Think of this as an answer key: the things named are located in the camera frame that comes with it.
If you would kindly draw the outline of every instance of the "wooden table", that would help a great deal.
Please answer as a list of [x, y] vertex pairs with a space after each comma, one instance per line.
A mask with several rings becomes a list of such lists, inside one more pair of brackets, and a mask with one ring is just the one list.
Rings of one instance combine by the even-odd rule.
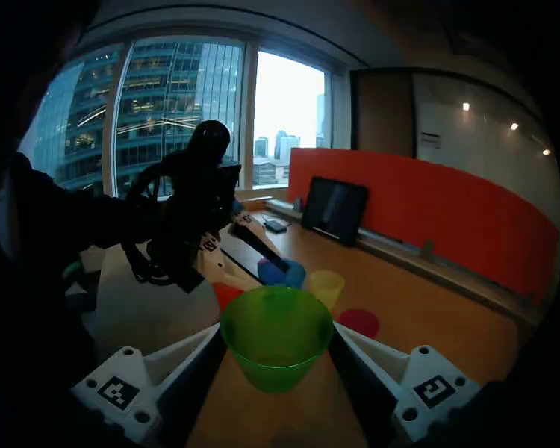
[[[254, 216], [261, 219], [261, 213]], [[224, 250], [256, 273], [261, 256], [222, 236]], [[302, 263], [308, 272], [330, 269], [346, 279], [332, 312], [335, 319], [350, 308], [371, 311], [380, 321], [378, 341], [403, 352], [433, 346], [481, 385], [502, 379], [514, 363], [517, 329], [506, 317], [298, 223], [285, 234], [269, 236], [285, 257]], [[328, 355], [291, 392], [269, 395], [251, 386], [226, 353], [188, 445], [362, 447], [366, 442]]]

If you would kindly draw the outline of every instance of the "red panel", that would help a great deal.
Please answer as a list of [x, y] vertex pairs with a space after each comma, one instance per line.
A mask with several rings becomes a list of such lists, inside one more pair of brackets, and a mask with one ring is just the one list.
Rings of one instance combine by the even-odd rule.
[[315, 175], [369, 188], [362, 226], [435, 253], [515, 293], [543, 298], [558, 230], [532, 204], [467, 172], [377, 152], [294, 148], [288, 199]]

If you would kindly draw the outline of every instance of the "red disc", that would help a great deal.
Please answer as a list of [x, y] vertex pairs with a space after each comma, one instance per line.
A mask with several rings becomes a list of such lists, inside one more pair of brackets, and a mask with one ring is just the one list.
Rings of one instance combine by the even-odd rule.
[[371, 338], [377, 335], [379, 331], [378, 318], [375, 314], [365, 310], [346, 310], [338, 317], [338, 322], [363, 336]]
[[217, 282], [214, 283], [214, 292], [216, 294], [216, 298], [218, 299], [218, 304], [220, 305], [220, 311], [224, 311], [230, 302], [239, 297], [239, 295], [245, 291], [226, 283]]

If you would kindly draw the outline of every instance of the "person's arm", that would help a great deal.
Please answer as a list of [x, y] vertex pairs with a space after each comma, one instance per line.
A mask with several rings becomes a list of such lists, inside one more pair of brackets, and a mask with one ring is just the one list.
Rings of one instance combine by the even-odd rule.
[[22, 154], [15, 155], [11, 169], [17, 196], [27, 196], [22, 201], [17, 197], [17, 206], [31, 205], [29, 214], [47, 225], [50, 238], [65, 244], [67, 252], [81, 252], [91, 245], [105, 249], [123, 241], [142, 243], [157, 228], [158, 205], [147, 198], [141, 205], [131, 205], [106, 195], [94, 197], [91, 191], [65, 190], [33, 170]]

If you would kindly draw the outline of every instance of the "green cup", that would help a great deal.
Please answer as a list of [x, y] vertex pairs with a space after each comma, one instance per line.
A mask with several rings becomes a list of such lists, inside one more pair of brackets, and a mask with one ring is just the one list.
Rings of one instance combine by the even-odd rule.
[[294, 388], [328, 348], [334, 322], [310, 293], [284, 286], [247, 291], [222, 315], [222, 337], [245, 377], [269, 393]]

